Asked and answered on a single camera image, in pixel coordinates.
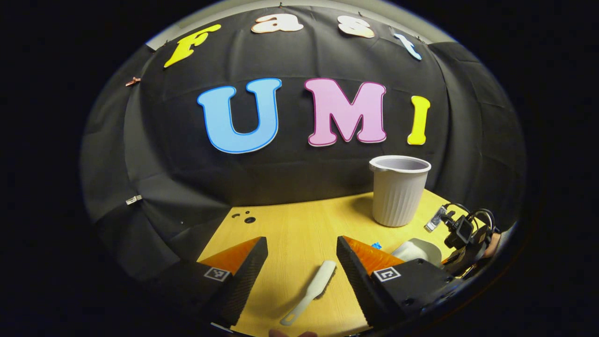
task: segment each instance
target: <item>human hand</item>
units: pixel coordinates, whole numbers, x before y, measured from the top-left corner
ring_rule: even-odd
[[[289,335],[287,335],[277,329],[270,329],[268,331],[268,337],[289,337]],[[306,331],[298,337],[318,337],[318,335],[315,332]]]

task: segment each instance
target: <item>letter m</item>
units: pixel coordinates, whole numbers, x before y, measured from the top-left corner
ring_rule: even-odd
[[[383,130],[384,86],[364,82],[352,103],[332,79],[310,79],[304,87],[314,96],[314,133],[308,137],[312,146],[328,146],[337,141],[332,132],[331,118],[345,142],[349,142],[362,120],[358,140],[363,143],[380,143],[387,138]]]

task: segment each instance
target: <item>blue letter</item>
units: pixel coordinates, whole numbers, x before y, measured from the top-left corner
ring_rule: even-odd
[[[416,51],[414,50],[414,44],[409,42],[405,36],[401,34],[394,34],[394,36],[401,40],[401,43],[404,44],[404,47],[406,47],[408,52],[410,52],[410,54],[414,56],[415,59],[417,59],[418,61],[422,59],[422,56],[420,56],[420,54],[416,53]]]
[[[247,84],[246,89],[256,95],[258,127],[250,133],[238,133],[231,121],[229,100],[235,96],[235,88],[222,86],[198,96],[198,104],[204,107],[206,132],[210,143],[228,154],[243,154],[268,145],[277,135],[279,120],[275,90],[281,88],[280,79],[259,79]]]

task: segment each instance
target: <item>brush bristles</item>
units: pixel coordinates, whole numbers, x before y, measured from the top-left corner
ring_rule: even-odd
[[[318,294],[318,296],[314,297],[315,300],[320,299],[325,294],[325,291],[329,287],[329,284],[331,283],[333,276],[335,276],[336,271],[337,271],[337,266],[335,266],[335,269],[333,269],[333,273],[331,273],[331,277],[329,277],[329,281],[326,283],[325,288],[322,290],[322,292],[320,294]]]

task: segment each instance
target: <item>wooden table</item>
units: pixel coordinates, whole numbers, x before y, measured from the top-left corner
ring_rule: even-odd
[[[347,336],[370,329],[360,310],[347,276],[336,255],[337,237],[349,236],[368,245],[379,242],[381,250],[392,253],[416,237],[441,249],[442,259],[453,249],[443,243],[449,234],[440,224],[432,233],[424,225],[439,207],[448,203],[427,190],[411,223],[390,228],[376,223],[371,215],[373,193],[319,201],[271,206],[233,207],[200,255],[198,261],[238,243],[265,236],[268,258],[256,279],[246,306],[231,330],[252,336],[268,336],[275,328],[291,337],[307,330],[320,337]],[[464,214],[450,206],[456,216]],[[256,221],[245,223],[247,217]],[[279,321],[305,295],[307,286],[324,260],[337,262],[337,271],[324,296],[313,300],[293,325]]]

